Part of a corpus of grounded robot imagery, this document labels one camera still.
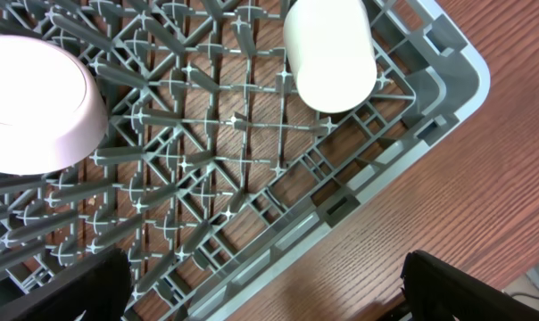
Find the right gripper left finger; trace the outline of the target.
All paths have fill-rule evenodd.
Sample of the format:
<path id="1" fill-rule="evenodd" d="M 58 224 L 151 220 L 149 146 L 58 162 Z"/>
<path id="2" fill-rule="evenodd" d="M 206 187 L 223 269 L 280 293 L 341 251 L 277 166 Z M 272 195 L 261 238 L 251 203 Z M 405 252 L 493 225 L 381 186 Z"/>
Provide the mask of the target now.
<path id="1" fill-rule="evenodd" d="M 108 248 L 0 307 L 0 320 L 119 320 L 132 293 L 127 253 Z"/>

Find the white paper cup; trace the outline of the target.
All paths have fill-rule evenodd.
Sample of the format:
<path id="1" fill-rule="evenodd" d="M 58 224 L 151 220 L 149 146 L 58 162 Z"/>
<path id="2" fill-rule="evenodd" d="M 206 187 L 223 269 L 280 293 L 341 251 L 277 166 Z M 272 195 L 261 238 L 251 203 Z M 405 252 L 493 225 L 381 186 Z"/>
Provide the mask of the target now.
<path id="1" fill-rule="evenodd" d="M 313 110 L 349 111 L 372 93 L 377 64 L 363 1 L 298 0 L 283 35 L 298 94 Z"/>

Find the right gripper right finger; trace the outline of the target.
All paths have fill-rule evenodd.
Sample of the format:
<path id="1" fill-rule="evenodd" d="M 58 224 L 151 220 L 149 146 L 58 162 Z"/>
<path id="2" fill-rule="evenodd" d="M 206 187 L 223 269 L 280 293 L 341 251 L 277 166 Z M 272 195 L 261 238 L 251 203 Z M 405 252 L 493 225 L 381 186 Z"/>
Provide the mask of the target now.
<path id="1" fill-rule="evenodd" d="M 539 311 L 425 251 L 407 254 L 404 298 L 415 320 L 539 321 Z"/>

